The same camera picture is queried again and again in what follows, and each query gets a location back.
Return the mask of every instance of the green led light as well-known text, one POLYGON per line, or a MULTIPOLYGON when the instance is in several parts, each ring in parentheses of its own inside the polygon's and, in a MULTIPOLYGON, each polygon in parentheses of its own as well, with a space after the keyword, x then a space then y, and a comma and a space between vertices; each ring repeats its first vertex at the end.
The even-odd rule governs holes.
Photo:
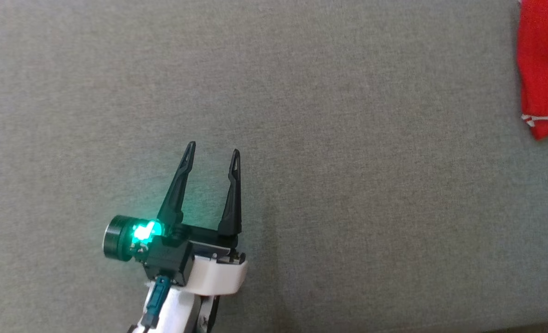
POLYGON ((153 240, 154 236, 160 236, 162 234, 161 223, 157 221, 149 221, 147 225, 137 225, 132 227, 134 235, 132 236, 132 243, 144 243, 148 244, 153 240))

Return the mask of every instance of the red cloth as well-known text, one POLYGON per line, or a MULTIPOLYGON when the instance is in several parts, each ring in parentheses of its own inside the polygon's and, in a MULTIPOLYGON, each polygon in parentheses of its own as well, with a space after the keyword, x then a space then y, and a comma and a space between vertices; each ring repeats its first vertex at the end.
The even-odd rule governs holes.
POLYGON ((523 82, 523 119, 535 139, 548 136, 548 0, 523 0, 517 61, 523 82))

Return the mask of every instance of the robotic arm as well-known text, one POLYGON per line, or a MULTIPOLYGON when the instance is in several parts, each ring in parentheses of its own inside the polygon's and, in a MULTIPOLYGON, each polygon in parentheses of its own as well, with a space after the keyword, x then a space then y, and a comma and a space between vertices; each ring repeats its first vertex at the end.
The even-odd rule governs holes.
POLYGON ((246 255, 235 249, 241 232, 239 151, 231 159, 231 186, 217 230, 181 223, 195 151, 196 142, 190 142, 157 219, 117 215, 105 230, 104 255, 134 257, 150 280, 142 318, 128 333, 210 333, 220 296, 236 293, 245 280, 246 255))

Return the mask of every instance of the gray couch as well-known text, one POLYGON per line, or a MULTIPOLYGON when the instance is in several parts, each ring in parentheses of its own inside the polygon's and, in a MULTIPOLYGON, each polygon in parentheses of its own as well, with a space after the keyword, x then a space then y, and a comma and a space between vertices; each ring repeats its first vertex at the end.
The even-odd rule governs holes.
POLYGON ((250 270, 216 333, 548 320, 548 139, 520 120, 514 0, 0 1, 0 332, 116 333, 197 141, 214 228, 233 148, 250 270))

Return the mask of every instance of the white stripe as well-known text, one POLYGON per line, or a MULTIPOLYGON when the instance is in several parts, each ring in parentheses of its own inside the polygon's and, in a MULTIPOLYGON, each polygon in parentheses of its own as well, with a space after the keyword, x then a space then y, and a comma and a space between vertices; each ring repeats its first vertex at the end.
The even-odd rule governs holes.
POLYGON ((528 114, 523 114, 521 118, 527 122, 528 126, 531 127, 535 126, 535 121, 548 120, 548 117, 529 116, 528 114))

